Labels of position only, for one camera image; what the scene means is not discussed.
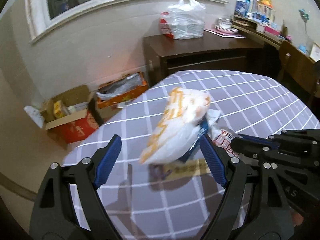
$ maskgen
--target brown cabinet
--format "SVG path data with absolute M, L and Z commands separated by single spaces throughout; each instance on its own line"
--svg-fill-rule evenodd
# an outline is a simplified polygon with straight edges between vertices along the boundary
M 143 39 L 151 86 L 181 70 L 223 69 L 254 73 L 262 47 L 248 38 L 223 38 L 206 31 L 198 39 L 173 40 L 164 35 Z

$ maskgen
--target white window frame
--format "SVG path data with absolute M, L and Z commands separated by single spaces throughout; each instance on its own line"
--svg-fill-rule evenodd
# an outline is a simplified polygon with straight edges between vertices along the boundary
M 69 20 L 98 8 L 129 0 L 90 0 L 79 4 L 51 19 L 47 0 L 25 0 L 26 14 L 31 34 L 31 43 L 36 42 L 56 27 Z M 211 0 L 228 3 L 224 0 Z

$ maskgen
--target drawer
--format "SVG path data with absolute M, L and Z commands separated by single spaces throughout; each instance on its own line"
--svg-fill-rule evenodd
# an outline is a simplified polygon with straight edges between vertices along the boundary
M 238 56 L 168 67 L 168 74 L 181 70 L 236 70 L 245 72 L 247 70 L 247 60 L 245 56 Z

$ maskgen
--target pink box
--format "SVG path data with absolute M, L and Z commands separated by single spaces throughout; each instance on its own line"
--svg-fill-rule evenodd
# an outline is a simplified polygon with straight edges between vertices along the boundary
M 274 28 L 272 28 L 272 27 L 270 27 L 270 26 L 266 26 L 266 27 L 264 28 L 264 32 L 265 32 L 265 33 L 266 33 L 266 32 L 271 33 L 271 34 L 273 34 L 273 35 L 275 35 L 275 36 L 278 36 L 278 35 L 280 34 L 280 31 L 278 31 L 278 30 L 276 30 L 276 29 L 274 29 Z

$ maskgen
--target checkered tablecloth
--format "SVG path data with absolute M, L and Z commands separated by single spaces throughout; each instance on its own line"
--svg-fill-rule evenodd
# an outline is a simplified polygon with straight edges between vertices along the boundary
M 114 134 L 122 150 L 107 183 L 98 190 L 108 215 L 124 239 L 199 239 L 215 214 L 223 189 L 213 177 L 150 181 L 138 158 L 161 119 L 174 87 L 208 91 L 218 125 L 266 138 L 286 129 L 320 128 L 319 121 L 294 94 L 275 80 L 236 71 L 181 71 L 152 87 L 105 123 L 64 160 L 75 164 L 105 147 Z M 203 158 L 199 151 L 195 158 Z M 76 187 L 71 186 L 80 225 L 88 228 Z M 244 197 L 237 224 L 244 218 Z

